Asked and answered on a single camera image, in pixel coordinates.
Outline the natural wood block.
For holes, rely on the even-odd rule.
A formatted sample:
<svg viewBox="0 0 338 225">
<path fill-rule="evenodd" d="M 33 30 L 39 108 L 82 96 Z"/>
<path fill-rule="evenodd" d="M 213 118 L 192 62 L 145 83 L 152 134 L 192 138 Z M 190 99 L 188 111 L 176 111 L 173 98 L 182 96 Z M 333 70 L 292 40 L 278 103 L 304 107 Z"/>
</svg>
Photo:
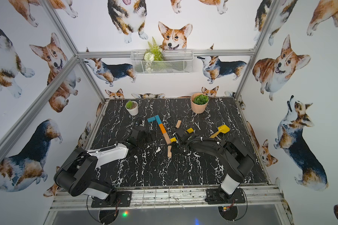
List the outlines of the natural wood block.
<svg viewBox="0 0 338 225">
<path fill-rule="evenodd" d="M 181 120 L 178 120 L 178 121 L 177 121 L 177 123 L 176 123 L 176 128 L 179 128 L 179 127 L 180 127 L 181 122 L 182 122 Z"/>
<path fill-rule="evenodd" d="M 168 154 L 167 154 L 168 158 L 171 158 L 171 157 L 172 157 L 171 148 L 172 148 L 172 146 L 169 145 L 169 146 L 168 146 Z"/>
<path fill-rule="evenodd" d="M 164 136 L 164 139 L 165 139 L 167 145 L 170 145 L 171 144 L 171 140 L 170 140 L 170 137 L 169 137 L 168 133 L 164 133 L 163 136 Z"/>
</svg>

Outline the natural wood block front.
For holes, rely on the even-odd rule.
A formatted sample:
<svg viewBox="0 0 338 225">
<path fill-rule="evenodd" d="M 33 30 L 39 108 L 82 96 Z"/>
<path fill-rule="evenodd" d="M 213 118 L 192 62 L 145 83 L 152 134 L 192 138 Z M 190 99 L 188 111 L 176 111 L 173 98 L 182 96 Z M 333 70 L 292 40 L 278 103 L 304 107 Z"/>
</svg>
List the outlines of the natural wood block front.
<svg viewBox="0 0 338 225">
<path fill-rule="evenodd" d="M 170 145 L 171 144 L 171 140 L 170 140 L 170 137 L 169 137 L 168 133 L 164 133 L 163 136 L 164 136 L 164 139 L 165 139 L 167 145 Z"/>
</svg>

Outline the orange block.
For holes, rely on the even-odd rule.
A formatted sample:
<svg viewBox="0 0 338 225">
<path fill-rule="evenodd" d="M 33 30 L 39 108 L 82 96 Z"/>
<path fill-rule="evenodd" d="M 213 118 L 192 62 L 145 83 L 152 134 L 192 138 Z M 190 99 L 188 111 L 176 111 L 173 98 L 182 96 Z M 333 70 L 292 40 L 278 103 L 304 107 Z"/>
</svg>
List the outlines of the orange block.
<svg viewBox="0 0 338 225">
<path fill-rule="evenodd" d="M 159 127 L 160 127 L 161 132 L 162 132 L 163 134 L 166 134 L 166 133 L 167 133 L 167 131 L 166 131 L 166 129 L 164 128 L 164 125 L 163 125 L 163 124 L 159 124 Z"/>
</svg>

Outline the teal long block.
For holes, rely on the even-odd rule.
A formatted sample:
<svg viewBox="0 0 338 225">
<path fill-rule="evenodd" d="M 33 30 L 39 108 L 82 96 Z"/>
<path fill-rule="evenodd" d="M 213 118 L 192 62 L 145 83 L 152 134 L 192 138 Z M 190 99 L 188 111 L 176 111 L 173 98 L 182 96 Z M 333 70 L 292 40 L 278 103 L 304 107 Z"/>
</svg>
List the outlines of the teal long block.
<svg viewBox="0 0 338 225">
<path fill-rule="evenodd" d="M 159 115 L 156 115 L 156 116 L 155 116 L 155 119 L 156 119 L 158 125 L 162 124 L 162 121 L 161 121 Z"/>
</svg>

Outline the teal short block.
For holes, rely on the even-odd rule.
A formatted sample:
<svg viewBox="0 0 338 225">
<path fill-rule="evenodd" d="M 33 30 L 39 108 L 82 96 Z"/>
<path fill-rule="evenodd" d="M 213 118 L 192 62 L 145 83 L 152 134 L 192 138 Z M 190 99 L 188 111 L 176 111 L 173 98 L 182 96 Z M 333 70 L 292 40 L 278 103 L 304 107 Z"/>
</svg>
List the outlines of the teal short block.
<svg viewBox="0 0 338 225">
<path fill-rule="evenodd" d="M 155 117 L 150 117 L 147 119 L 148 123 L 151 123 L 151 122 L 154 122 L 156 121 L 156 118 Z"/>
</svg>

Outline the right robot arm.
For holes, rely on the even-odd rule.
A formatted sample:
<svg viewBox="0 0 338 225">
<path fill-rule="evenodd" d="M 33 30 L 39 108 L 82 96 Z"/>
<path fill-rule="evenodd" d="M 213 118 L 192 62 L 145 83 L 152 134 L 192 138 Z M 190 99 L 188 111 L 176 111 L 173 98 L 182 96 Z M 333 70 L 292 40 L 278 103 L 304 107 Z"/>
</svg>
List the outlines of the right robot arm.
<svg viewBox="0 0 338 225">
<path fill-rule="evenodd" d="M 173 143 L 175 153 L 200 152 L 219 159 L 225 174 L 219 190 L 227 196 L 234 193 L 254 167 L 255 158 L 250 150 L 233 137 L 227 140 L 216 140 L 196 135 L 193 132 L 189 133 L 183 128 L 177 128 L 175 138 L 176 141 Z"/>
</svg>

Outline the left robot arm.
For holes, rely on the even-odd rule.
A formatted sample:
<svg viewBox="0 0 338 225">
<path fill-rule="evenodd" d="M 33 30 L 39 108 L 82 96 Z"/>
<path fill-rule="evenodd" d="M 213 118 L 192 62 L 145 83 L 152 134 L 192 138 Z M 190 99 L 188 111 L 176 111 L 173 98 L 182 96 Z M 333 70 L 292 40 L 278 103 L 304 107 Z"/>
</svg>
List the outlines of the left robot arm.
<svg viewBox="0 0 338 225">
<path fill-rule="evenodd" d="M 124 159 L 139 147 L 155 140 L 155 133 L 137 125 L 124 140 L 95 150 L 77 147 L 54 175 L 56 185 L 71 196 L 92 196 L 110 204 L 117 201 L 116 188 L 94 178 L 96 169 L 110 162 Z"/>
</svg>

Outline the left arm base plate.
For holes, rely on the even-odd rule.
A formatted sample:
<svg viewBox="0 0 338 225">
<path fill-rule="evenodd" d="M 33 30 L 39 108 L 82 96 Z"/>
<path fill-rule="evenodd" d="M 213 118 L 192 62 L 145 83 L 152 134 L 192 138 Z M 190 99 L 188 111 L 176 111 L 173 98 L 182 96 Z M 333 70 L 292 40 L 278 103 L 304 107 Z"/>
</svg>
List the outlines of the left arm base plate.
<svg viewBox="0 0 338 225">
<path fill-rule="evenodd" d="M 92 208 L 107 208 L 107 207 L 129 207 L 131 204 L 131 191 L 118 191 L 110 194 L 106 199 L 101 200 L 94 197 L 91 207 Z"/>
</svg>

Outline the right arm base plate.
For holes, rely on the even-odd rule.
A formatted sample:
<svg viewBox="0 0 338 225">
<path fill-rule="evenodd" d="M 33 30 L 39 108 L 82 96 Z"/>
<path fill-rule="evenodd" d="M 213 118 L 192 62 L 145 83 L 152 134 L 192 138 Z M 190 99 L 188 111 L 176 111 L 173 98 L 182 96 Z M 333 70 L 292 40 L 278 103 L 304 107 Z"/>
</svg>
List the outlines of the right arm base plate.
<svg viewBox="0 0 338 225">
<path fill-rule="evenodd" d="M 205 202 L 208 204 L 246 203 L 246 198 L 241 188 L 237 188 L 232 194 L 227 194 L 221 188 L 210 188 L 206 190 Z"/>
</svg>

